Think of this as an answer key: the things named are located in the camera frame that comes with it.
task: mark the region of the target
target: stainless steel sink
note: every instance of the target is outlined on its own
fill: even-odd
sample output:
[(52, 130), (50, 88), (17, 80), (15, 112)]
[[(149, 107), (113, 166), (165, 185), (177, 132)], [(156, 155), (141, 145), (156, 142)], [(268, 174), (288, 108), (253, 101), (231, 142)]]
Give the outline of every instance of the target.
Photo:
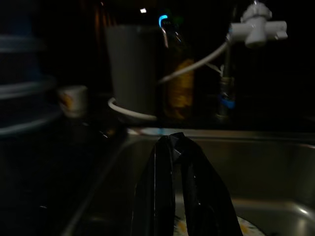
[[(315, 135), (182, 131), (202, 147), (238, 216), (268, 236), (315, 235)], [(131, 129), (113, 168), (64, 235), (129, 235), (135, 184), (160, 134), (175, 132)], [(180, 186), (175, 174), (176, 213), (183, 215)]]

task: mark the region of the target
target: white mug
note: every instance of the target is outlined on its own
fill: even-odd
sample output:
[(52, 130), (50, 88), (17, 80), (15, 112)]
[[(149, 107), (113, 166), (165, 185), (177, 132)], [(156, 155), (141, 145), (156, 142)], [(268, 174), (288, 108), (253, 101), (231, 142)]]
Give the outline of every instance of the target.
[(73, 85), (58, 90), (60, 106), (69, 118), (79, 118), (87, 113), (88, 88), (84, 85)]

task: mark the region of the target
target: plate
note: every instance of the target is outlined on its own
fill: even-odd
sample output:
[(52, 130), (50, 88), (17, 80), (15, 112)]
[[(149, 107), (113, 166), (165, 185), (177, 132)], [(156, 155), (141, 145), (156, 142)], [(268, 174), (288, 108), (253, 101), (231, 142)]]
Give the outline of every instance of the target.
[[(266, 236), (249, 221), (241, 217), (237, 217), (237, 220), (240, 224), (243, 236)], [(177, 217), (174, 227), (174, 236), (188, 236), (186, 219), (180, 219)]]

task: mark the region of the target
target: blue tape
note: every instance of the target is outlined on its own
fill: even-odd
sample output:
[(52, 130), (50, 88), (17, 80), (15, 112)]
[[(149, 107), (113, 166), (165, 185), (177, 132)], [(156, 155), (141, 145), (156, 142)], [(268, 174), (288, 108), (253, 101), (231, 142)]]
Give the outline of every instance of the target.
[(220, 98), (220, 102), (223, 105), (225, 105), (227, 108), (229, 108), (229, 109), (235, 108), (235, 101), (223, 99), (221, 95), (219, 96), (219, 98)]

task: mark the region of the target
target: white faucet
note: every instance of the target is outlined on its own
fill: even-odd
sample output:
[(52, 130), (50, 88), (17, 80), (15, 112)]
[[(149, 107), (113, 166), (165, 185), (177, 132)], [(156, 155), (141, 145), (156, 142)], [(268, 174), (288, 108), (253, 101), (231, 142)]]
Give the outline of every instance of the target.
[(241, 23), (232, 23), (230, 40), (244, 41), (248, 48), (264, 46), (268, 40), (287, 39), (285, 21), (268, 21), (272, 12), (260, 2), (254, 2), (244, 12)]

